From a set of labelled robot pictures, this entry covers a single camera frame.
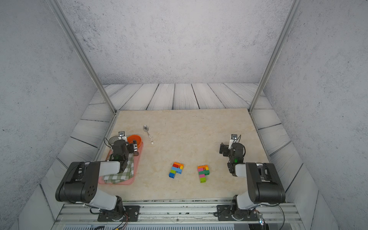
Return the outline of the metal spoon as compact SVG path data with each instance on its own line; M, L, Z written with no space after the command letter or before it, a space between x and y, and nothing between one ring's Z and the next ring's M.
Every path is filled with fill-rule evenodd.
M153 141L151 135L149 134L149 127L147 125L144 125L143 126L143 130L147 133L147 135L148 135L148 137L150 139L151 144L154 144L154 141Z

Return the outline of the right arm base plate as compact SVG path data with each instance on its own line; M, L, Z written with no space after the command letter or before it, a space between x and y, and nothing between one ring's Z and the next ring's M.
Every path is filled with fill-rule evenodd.
M258 221L257 215L250 209L232 208L230 205L217 205L214 216L218 221Z

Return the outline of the grey ribbed cup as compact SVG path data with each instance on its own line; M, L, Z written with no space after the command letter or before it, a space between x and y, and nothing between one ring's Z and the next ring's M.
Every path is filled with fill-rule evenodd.
M119 140L120 137L119 136L112 136L109 140L108 140L108 144L110 146L112 146L117 140Z

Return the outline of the left frame post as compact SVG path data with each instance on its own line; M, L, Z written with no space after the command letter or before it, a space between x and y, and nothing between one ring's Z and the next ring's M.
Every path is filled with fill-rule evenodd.
M87 70L89 76L91 77L92 81L94 82L97 90L101 94L104 101L107 103L109 109L111 112L115 115L117 113L117 109L114 107L113 103L110 100L110 97L108 96L106 90L104 89L100 79L97 76L97 73L95 72L93 66L91 65L88 57L86 56L80 42L77 39L77 36L75 35L75 32L73 31L72 27L70 26L61 6L59 5L58 1L56 0L48 0L47 1L49 7L53 11L58 23L60 24L62 30L68 37L69 41L71 42L74 50L76 51L78 57L80 58L82 64L84 65L85 69Z

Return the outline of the orange plastic bowl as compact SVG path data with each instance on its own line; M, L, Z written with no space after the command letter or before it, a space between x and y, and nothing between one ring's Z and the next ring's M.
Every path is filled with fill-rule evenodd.
M127 138L127 140L131 144L133 144L134 141L135 141L137 143L138 147L141 146L141 144L142 144L142 139L141 139L141 136L139 136L139 135L131 135Z

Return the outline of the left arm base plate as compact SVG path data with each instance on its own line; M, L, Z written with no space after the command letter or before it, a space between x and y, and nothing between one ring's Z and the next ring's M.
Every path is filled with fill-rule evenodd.
M114 210L101 210L98 222L137 222L140 206L122 206Z

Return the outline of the frame post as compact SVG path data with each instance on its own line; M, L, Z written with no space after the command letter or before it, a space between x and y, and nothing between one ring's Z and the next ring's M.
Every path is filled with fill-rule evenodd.
M256 104L258 103L258 100L261 96L262 91L264 90L266 83L271 75L272 69L274 68L277 59L282 51L283 45L287 39L287 36L290 32L291 26L293 24L293 21L295 20L295 17L297 15L297 12L299 10L299 7L301 5L301 0L294 0L291 6L291 9L287 15L286 21L282 27L282 30L279 34L279 37L277 39L276 45L274 47L274 50L272 52L272 55L269 59L269 62L265 68L265 71L260 79L260 82L258 84L257 90L255 92L255 95L253 97L253 100L251 102L250 108L249 108L249 114L252 114L254 111Z
M101 94L104 101L107 103L109 109L111 112L115 115L117 113L117 109L114 107L113 103L110 100L110 97L108 96L106 90L104 89L100 79L97 76L97 73L95 72L93 66L91 65L88 57L86 56L80 42L77 39L77 36L75 35L75 32L73 31L72 27L70 26L61 6L59 5L58 1L56 0L48 0L47 1L49 7L53 11L58 23L60 24L62 30L68 37L69 41L71 42L74 50L76 51L78 57L80 58L82 64L84 65L85 69L87 70L89 76L91 77L92 81L94 82L97 90Z

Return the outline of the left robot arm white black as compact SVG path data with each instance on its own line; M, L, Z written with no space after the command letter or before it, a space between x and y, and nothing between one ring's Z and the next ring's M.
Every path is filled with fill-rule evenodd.
M106 213L123 214L121 198L98 189L99 178L105 183L121 183L134 176L134 157L139 156L142 141L133 135L115 140L107 161L72 162L56 189L58 202L83 203Z

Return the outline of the dark green lego brick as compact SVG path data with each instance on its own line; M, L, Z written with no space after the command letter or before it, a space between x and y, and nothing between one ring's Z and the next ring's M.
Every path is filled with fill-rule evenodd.
M204 171L200 171L200 172L198 172L198 174L199 174L199 175L209 175L209 174L210 174L210 172L209 172L209 170L204 170Z

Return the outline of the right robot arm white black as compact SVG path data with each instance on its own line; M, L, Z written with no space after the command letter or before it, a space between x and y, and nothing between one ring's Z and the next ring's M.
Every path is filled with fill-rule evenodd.
M233 212L250 210L262 204L279 205L286 201L286 193L272 163L245 163L246 149L241 143L220 144L219 153L228 157L227 167L235 177L244 177L247 192L235 195Z

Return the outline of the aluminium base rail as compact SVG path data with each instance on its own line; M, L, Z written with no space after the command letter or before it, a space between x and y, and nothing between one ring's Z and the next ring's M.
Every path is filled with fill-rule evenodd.
M195 200L146 200L128 201L124 206L140 206L137 222L98 222L97 210L81 204L63 205L54 223L54 229L86 229L98 227L112 230L116 227L133 229L158 225L160 229L171 226L183 229L250 227L260 230L303 230L305 227L293 203L280 205L259 205L251 209L259 218L258 221L218 221L214 216L217 205L230 205L228 199L195 199Z

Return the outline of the long blue lego brick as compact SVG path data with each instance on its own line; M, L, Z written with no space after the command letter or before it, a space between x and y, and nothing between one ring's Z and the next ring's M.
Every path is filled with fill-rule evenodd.
M175 173L178 173L178 174L182 173L182 169L181 168L176 168L176 167L172 167L171 171L175 171Z

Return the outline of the pink tray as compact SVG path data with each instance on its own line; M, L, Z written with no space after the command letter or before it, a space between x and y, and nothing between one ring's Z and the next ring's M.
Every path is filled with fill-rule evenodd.
M136 177L136 173L138 172L138 165L139 165L139 162L140 162L140 157L141 157L141 152L143 150L143 146L144 146L144 144L142 143L141 146L138 147L139 156L134 156L134 177L127 180L127 181L125 181L125 182L119 183L119 184L108 184L108 185L131 185L134 182L134 179ZM101 185L102 184L107 184L107 183L104 182L103 177L104 176L99 177L98 184L101 184Z

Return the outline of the right frame post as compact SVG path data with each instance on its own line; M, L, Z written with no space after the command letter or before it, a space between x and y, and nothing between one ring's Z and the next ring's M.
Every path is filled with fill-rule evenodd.
M301 5L301 0L294 0L291 6L291 9L287 15L286 21L282 27L282 30L279 34L279 37L277 39L276 45L274 47L274 50L272 52L272 55L269 59L269 62L265 68L265 71L260 79L260 82L258 84L257 90L255 92L255 95L253 97L253 100L251 102L250 108L249 108L249 114L252 114L254 111L256 104L258 103L258 100L261 96L262 91L264 90L266 83L271 75L272 69L274 68L277 59L282 51L283 45L287 39L287 36L290 32L291 26L293 24L293 21L295 20L295 17L297 15L297 12L299 10L299 7Z

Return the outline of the green checkered cloth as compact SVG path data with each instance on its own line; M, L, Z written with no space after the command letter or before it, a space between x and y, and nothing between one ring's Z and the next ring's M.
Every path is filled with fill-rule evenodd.
M129 154L127 167L123 172L117 174L106 175L103 180L107 184L119 184L134 177L134 155Z

